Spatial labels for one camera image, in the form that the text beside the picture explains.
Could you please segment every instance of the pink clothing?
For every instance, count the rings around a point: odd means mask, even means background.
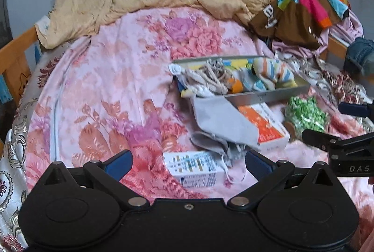
[[[308,10],[316,22],[329,19],[327,11],[323,8],[319,0],[299,0],[299,3]]]
[[[299,57],[309,59],[314,55],[320,55],[327,49],[329,34],[333,36],[335,35],[348,42],[349,44],[352,44],[357,37],[363,37],[363,30],[357,16],[352,12],[352,10],[349,10],[349,16],[345,18],[341,23],[325,29],[321,33],[321,36],[318,38],[318,42],[319,44],[321,44],[321,46],[317,50],[311,51],[304,47],[286,45],[283,42],[275,40],[273,40],[272,49],[273,51],[290,53]]]

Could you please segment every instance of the pink floral bedsheet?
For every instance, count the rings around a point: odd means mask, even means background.
[[[50,162],[82,166],[130,149],[133,167],[121,180],[135,192],[155,198],[222,197],[228,200],[256,180],[244,162],[230,170],[236,182],[214,188],[184,189],[167,171],[163,152],[194,150],[196,129],[187,103],[180,99],[168,71],[174,59],[212,55],[273,56],[264,42],[250,37],[234,21],[218,21],[189,7],[141,10],[82,37],[65,52],[45,86],[32,115],[26,150],[26,177],[31,189]],[[272,106],[282,118],[282,104]],[[362,133],[350,117],[331,107],[333,134]],[[265,153],[310,167],[326,154],[300,141],[285,150]],[[367,179],[342,179],[361,216],[361,240],[373,229],[374,196]]]

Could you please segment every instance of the white box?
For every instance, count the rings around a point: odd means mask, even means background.
[[[239,106],[238,110],[259,129],[261,151],[285,149],[290,135],[266,103]]]
[[[212,187],[222,184],[225,171],[220,157],[209,151],[163,153],[166,167],[184,188]]]

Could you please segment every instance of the denim fabric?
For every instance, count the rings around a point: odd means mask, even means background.
[[[344,70],[352,75],[362,73],[368,76],[374,73],[374,42],[356,38],[348,47]]]

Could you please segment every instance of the gray cloth bag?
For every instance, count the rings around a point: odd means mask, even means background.
[[[243,159],[247,149],[258,148],[259,130],[225,97],[191,98],[195,120],[201,131],[191,135],[191,142],[223,156],[225,164]]]

